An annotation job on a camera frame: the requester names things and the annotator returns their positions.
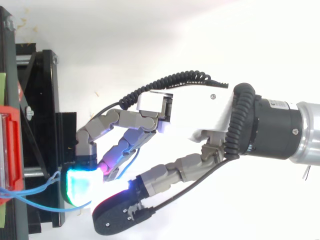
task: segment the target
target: black metal frame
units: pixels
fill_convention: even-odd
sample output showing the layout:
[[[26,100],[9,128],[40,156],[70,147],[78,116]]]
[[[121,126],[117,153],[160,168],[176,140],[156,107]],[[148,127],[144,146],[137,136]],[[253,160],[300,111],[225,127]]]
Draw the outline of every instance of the black metal frame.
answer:
[[[75,156],[75,112],[59,112],[57,65],[52,50],[36,52],[36,44],[16,44],[14,31],[5,28],[10,14],[0,6],[0,73],[6,73],[5,103],[20,108],[24,167],[40,167],[43,176],[26,177],[25,189],[44,184],[58,168]],[[18,65],[16,55],[31,55],[28,65]],[[18,81],[23,95],[18,96]],[[34,116],[29,121],[26,107]],[[60,185],[50,185],[44,192],[27,199],[52,208],[64,208]],[[18,200],[6,203],[5,228],[1,240],[27,240],[28,233],[40,233],[41,223],[54,228],[65,222],[65,214],[26,206]]]
[[[6,73],[5,104],[19,109],[15,33],[4,24],[10,15],[0,6],[0,73]],[[5,225],[0,228],[0,239],[28,240],[26,204],[13,199],[5,204],[5,208]]]

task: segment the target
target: blue cable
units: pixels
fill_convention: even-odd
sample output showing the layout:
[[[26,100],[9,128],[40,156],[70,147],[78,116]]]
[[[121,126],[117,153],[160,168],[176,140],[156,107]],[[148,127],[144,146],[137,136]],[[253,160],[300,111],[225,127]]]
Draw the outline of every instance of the blue cable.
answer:
[[[73,208],[68,208],[68,209],[62,209],[62,208],[53,208],[53,207],[48,207],[48,206],[43,206],[40,205],[38,203],[29,201],[25,198],[23,198],[23,196],[27,196],[27,195],[32,195],[32,194],[37,194],[40,192],[43,192],[47,186],[49,186],[50,184],[53,184],[55,182],[58,182],[60,180],[60,172],[56,171],[53,176],[51,176],[48,181],[39,187],[33,188],[33,189],[28,189],[28,190],[22,190],[22,191],[9,191],[3,187],[0,187],[0,198],[1,199],[7,199],[7,198],[16,198],[19,199],[20,201],[29,204],[35,208],[41,209],[41,210],[45,210],[45,211],[49,211],[49,212],[55,212],[55,213],[67,213],[67,212],[72,212],[75,210],[79,210],[82,209],[86,206],[88,206],[91,201],[87,202],[86,204],[82,205],[82,206],[77,206],[77,207],[73,207]]]
[[[140,148],[138,148],[138,150],[136,151],[136,154],[134,155],[134,157],[132,158],[132,160],[128,163],[127,166],[125,166],[125,168],[122,170],[122,172],[119,174],[119,176],[116,179],[120,179],[124,173],[128,170],[128,168],[134,163],[134,161],[137,159],[138,155],[140,152]]]
[[[53,184],[57,181],[60,181],[60,172],[56,171],[47,181],[44,185],[42,186],[38,186],[32,189],[28,189],[28,190],[21,190],[21,191],[12,191],[15,194],[19,195],[19,196],[28,196],[28,195],[33,195],[33,194],[38,194],[43,192],[44,190],[46,190],[46,188],[50,185]],[[0,191],[0,198],[2,199],[11,199],[12,197],[8,194],[3,194],[2,191]]]

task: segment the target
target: black cable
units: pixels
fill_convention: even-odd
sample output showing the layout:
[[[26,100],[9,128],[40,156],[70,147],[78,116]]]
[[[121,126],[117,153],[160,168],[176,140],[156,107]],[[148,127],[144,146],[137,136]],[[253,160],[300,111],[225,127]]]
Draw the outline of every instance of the black cable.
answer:
[[[209,171],[207,171],[204,175],[202,175],[198,180],[196,180],[194,183],[192,183],[190,186],[186,187],[185,189],[183,189],[181,192],[177,193],[176,195],[174,195],[173,197],[169,198],[168,200],[164,201],[163,203],[159,204],[158,206],[153,207],[153,211],[156,212],[160,209],[162,209],[163,207],[167,206],[168,204],[172,203],[173,201],[177,200],[178,198],[180,198],[181,196],[183,196],[184,194],[186,194],[187,192],[189,192],[190,190],[192,190],[193,188],[195,188],[198,184],[200,184],[203,180],[205,180],[207,177],[209,177],[213,172],[215,172],[216,170],[218,170],[219,168],[221,168],[223,165],[225,165],[226,163],[231,162],[232,160],[224,160],[222,162],[219,162],[217,165],[215,165],[213,168],[211,168]]]
[[[228,88],[228,84],[211,80],[211,77],[205,74],[204,72],[182,71],[176,74],[163,77],[161,79],[158,79],[157,81],[154,81],[150,84],[138,88],[137,90],[131,92],[127,96],[124,96],[122,99],[120,99],[119,105],[123,110],[127,110],[129,107],[138,102],[139,95],[144,92],[150,91],[152,89],[163,90],[188,84],[199,84],[213,87]]]
[[[113,104],[111,104],[111,105],[109,105],[109,106],[106,106],[104,109],[102,109],[100,112],[98,112],[93,118],[91,118],[91,120],[92,119],[95,119],[95,118],[97,118],[97,117],[100,117],[104,112],[106,112],[106,111],[108,111],[109,109],[111,109],[111,108],[113,108],[113,107],[115,107],[115,106],[118,106],[119,105],[119,102],[115,102],[115,103],[113,103]]]
[[[225,134],[224,157],[228,160],[238,159],[240,137],[243,126],[248,118],[250,109],[254,105],[256,92],[248,83],[241,83],[234,88],[234,97],[228,132]]]

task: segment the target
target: black cylinder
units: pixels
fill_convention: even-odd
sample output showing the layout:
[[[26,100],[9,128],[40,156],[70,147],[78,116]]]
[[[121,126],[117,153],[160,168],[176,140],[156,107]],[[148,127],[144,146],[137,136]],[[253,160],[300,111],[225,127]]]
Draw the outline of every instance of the black cylinder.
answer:
[[[256,100],[253,110],[253,124],[246,129],[251,132],[250,140],[245,140],[247,147],[242,154],[283,160],[291,157],[302,136],[300,111],[290,109],[284,101],[268,99]]]

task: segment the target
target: red plastic part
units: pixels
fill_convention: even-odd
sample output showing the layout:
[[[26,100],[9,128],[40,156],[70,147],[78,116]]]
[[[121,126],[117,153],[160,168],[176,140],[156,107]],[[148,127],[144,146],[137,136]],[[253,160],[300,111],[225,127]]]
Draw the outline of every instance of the red plastic part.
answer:
[[[21,135],[20,135],[20,111],[10,106],[0,106],[0,114],[6,117],[6,141],[7,141],[7,166],[8,183],[11,191],[24,189]],[[0,198],[0,205],[9,201],[8,198]]]

